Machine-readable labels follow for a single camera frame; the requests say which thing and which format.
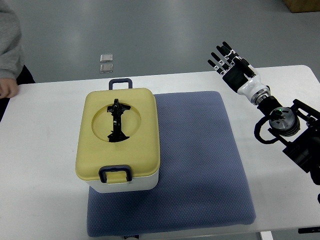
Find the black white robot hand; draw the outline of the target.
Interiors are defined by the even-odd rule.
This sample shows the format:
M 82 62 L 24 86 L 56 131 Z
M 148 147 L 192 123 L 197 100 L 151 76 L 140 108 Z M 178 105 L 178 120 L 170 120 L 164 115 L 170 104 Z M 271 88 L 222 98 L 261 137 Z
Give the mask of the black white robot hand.
M 212 52 L 214 60 L 207 62 L 235 93 L 245 96 L 255 106 L 271 96 L 270 88 L 261 82 L 257 70 L 227 42 L 216 46 L 216 49 L 223 58 Z

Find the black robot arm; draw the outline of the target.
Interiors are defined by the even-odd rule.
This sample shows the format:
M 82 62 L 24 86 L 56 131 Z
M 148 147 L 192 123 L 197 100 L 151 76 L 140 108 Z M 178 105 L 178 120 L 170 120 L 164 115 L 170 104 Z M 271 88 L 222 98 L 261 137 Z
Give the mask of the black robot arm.
M 320 112 L 298 99 L 284 107 L 271 95 L 260 97 L 257 108 L 264 117 L 256 123 L 254 137 L 265 145 L 284 144 L 282 152 L 319 185 Z

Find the person's bare hand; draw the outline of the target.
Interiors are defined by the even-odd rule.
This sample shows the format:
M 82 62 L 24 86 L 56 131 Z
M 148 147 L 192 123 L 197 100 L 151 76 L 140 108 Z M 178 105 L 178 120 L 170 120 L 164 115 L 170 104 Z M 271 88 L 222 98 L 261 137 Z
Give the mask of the person's bare hand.
M 0 79 L 0 98 L 13 98 L 19 93 L 19 86 L 15 78 Z

